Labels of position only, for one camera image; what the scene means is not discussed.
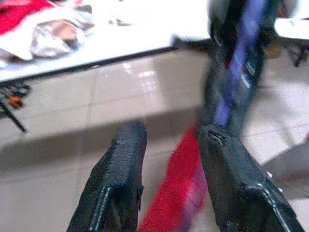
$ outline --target tile floor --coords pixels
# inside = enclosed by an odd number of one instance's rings
[[[0,120],[0,231],[65,231],[93,165],[131,119],[148,131],[142,218],[171,151],[196,121],[200,77],[209,64],[205,55],[182,51],[29,81],[32,92],[15,111],[29,132]],[[308,75],[309,64],[295,69],[286,53],[267,62],[242,136],[260,163],[309,131]],[[289,201],[309,231],[309,188],[298,190]],[[192,231],[218,231],[209,196]]]

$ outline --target red fabric on table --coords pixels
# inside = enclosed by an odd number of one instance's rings
[[[194,126],[187,130],[171,155],[165,181],[138,231],[189,231],[207,189]]]
[[[27,5],[8,6],[0,11],[0,35],[13,30],[27,15],[53,7],[46,0],[32,0]]]

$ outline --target floor tile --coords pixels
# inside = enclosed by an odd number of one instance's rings
[[[92,168],[111,146],[116,132],[126,124],[112,123],[95,127],[88,127],[83,131],[82,152],[79,168]]]
[[[297,184],[293,184],[290,181],[275,181],[277,187],[282,189],[282,193],[287,200],[309,198],[309,191],[305,191]]]
[[[277,131],[266,132],[241,138],[248,152],[263,164],[280,152],[289,149],[286,142],[279,136]]]
[[[175,138],[170,127],[169,117],[165,115],[148,116],[139,120],[147,129],[145,156],[153,156],[175,149]],[[111,145],[116,132],[128,123],[112,123],[88,128],[83,132],[83,151],[80,168],[93,167]]]
[[[297,83],[260,89],[248,110],[243,134],[284,130],[308,124],[308,89],[309,85]]]
[[[294,209],[297,215],[297,220],[300,222],[303,229],[305,231],[309,231],[309,222],[308,222],[309,198],[290,200],[289,203]]]
[[[157,115],[142,120],[147,129],[146,156],[173,151],[176,147],[169,116]]]
[[[151,58],[96,69],[94,104],[160,89]]]
[[[304,124],[299,127],[289,128],[290,137],[293,138],[294,145],[305,142],[309,135],[309,124]]]
[[[22,136],[22,131],[9,118],[0,119],[0,139],[15,139]]]
[[[171,125],[177,144],[180,142],[187,129],[198,122],[198,111],[198,108],[192,108],[170,114]]]
[[[0,183],[77,169],[80,145],[78,132],[2,143]]]
[[[200,227],[198,218],[195,217],[193,219],[189,232],[200,232],[200,230],[201,230],[201,227]]]
[[[196,85],[162,92],[168,112],[192,109],[201,105],[201,95]]]
[[[90,177],[90,173],[93,166],[88,166],[87,168],[81,168],[77,170],[77,185],[76,190],[73,194],[73,201],[72,201],[72,207],[75,210],[78,206],[79,199],[81,197],[81,194],[85,188],[86,182],[88,178]]]
[[[215,214],[212,207],[211,198],[207,192],[201,211],[197,215],[201,232],[219,232],[216,224]]]
[[[302,190],[302,192],[306,192],[306,196],[309,197],[309,179],[302,178],[302,179],[296,179],[292,181],[288,181],[288,184],[291,184],[297,189]]]
[[[281,152],[263,166],[273,174],[273,178],[276,180],[306,179],[309,170],[309,144],[293,146]]]
[[[278,58],[266,60],[259,84],[266,87],[277,87],[283,86],[287,82],[308,83],[308,68],[306,65],[295,68],[288,52],[283,49]]]
[[[144,117],[165,114],[168,110],[165,104],[164,93],[161,91],[139,96],[139,103]]]
[[[1,185],[0,230],[65,231],[74,212],[77,172]]]
[[[185,87],[199,83],[210,59],[193,52],[174,52],[170,56],[153,57],[161,89]]]
[[[39,138],[84,129],[87,113],[88,107],[83,107],[25,118],[21,121],[28,130],[26,134],[28,138]]]
[[[144,191],[141,198],[141,211],[139,213],[139,222],[144,218],[147,208],[154,200],[160,185],[164,181],[166,168],[171,153],[161,153],[155,156],[147,156],[144,158],[142,170],[142,183]]]
[[[91,109],[90,125],[104,125],[141,118],[140,98],[133,97],[94,105]]]
[[[87,106],[93,89],[94,70],[53,76],[30,85],[31,92],[23,98],[24,107],[14,110],[26,118],[65,109]]]

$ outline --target clutter on table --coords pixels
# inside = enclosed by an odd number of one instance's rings
[[[20,109],[23,106],[22,99],[31,91],[31,87],[23,82],[16,82],[0,87],[0,101],[6,102],[14,109]]]
[[[85,43],[94,20],[82,0],[70,7],[46,0],[5,0],[0,3],[0,68],[15,58],[56,58]]]

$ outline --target red fabric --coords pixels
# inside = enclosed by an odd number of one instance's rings
[[[196,127],[191,127],[173,152],[166,179],[138,231],[188,231],[207,189],[197,146]]]
[[[27,15],[53,7],[46,0],[32,0],[27,5],[8,6],[0,11],[0,35],[13,30]]]

